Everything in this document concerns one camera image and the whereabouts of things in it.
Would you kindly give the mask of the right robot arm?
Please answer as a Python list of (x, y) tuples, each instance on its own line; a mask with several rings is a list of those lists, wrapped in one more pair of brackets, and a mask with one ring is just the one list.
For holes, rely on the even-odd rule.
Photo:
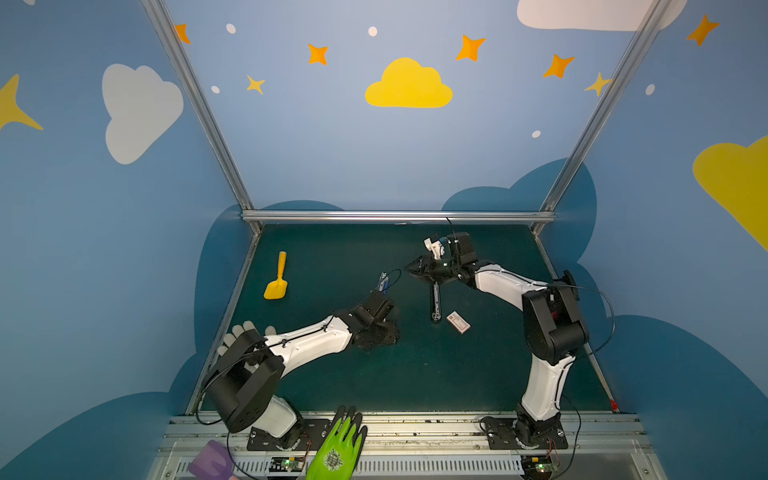
[(406, 271), (431, 285), (434, 309), (439, 304), (439, 286), (459, 280), (523, 313), (532, 363), (512, 432), (524, 449), (556, 440), (562, 428), (560, 400), (567, 375), (578, 350), (589, 341), (572, 273), (566, 270), (562, 277), (549, 283), (524, 277), (479, 259), (467, 232), (446, 237), (433, 235), (424, 244), (428, 252), (407, 264)]

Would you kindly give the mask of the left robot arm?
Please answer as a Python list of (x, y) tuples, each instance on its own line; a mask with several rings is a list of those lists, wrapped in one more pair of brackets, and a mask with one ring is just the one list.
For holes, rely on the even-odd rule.
[(276, 396), (283, 377), (350, 346), (369, 351), (396, 344), (397, 316), (395, 303), (373, 291), (350, 309), (283, 334), (263, 336), (246, 321), (225, 335), (218, 359), (203, 379), (203, 395), (230, 433), (256, 428), (275, 439), (291, 440), (300, 420), (298, 412)]

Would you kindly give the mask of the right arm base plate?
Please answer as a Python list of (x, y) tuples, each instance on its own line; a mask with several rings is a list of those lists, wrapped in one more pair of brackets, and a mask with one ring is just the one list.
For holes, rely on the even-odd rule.
[(561, 423), (561, 414), (536, 421), (528, 417), (499, 418), (485, 416), (479, 426), (486, 435), (491, 450), (566, 449), (568, 441)]

